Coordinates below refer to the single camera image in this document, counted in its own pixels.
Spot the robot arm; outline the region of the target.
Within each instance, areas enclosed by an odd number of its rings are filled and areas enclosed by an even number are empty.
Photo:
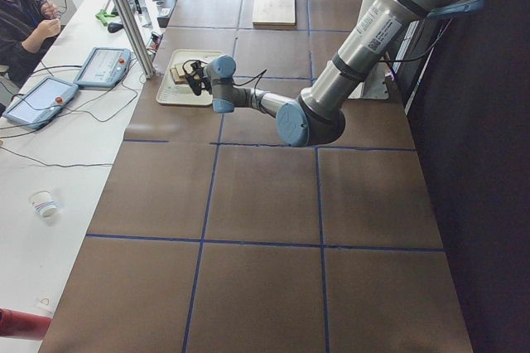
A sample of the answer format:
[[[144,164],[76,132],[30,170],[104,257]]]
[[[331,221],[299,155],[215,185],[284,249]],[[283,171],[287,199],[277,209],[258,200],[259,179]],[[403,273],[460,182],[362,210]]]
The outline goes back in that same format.
[[[332,143],[345,130],[340,108],[370,71],[396,35],[411,22],[445,19],[481,9],[485,0],[374,0],[342,46],[310,88],[291,99],[241,88],[234,83],[236,63],[220,56],[199,68],[205,88],[213,95],[217,114],[252,108],[276,119],[277,134],[292,147]]]

